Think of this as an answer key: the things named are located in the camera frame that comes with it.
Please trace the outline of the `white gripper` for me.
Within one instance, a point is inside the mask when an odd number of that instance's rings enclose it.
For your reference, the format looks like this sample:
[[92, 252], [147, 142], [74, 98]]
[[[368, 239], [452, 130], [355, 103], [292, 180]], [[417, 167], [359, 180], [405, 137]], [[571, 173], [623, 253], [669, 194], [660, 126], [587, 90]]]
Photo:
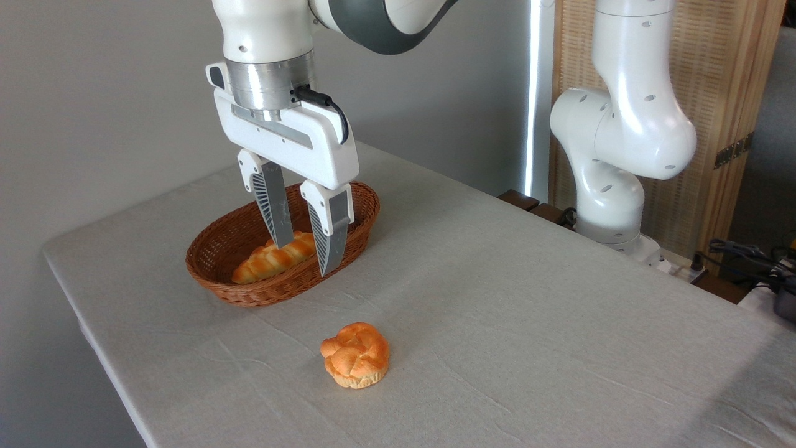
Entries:
[[300, 190], [308, 205], [320, 272], [326, 277], [340, 266], [348, 226], [354, 222], [347, 182], [359, 174], [360, 164], [353, 134], [342, 140], [347, 121], [333, 108], [306, 101], [282, 110], [280, 120], [258, 120], [235, 103], [228, 74], [224, 63], [207, 65], [224, 133], [244, 148], [237, 156], [244, 186], [255, 195], [268, 232], [281, 248], [295, 239], [282, 167], [310, 179]]

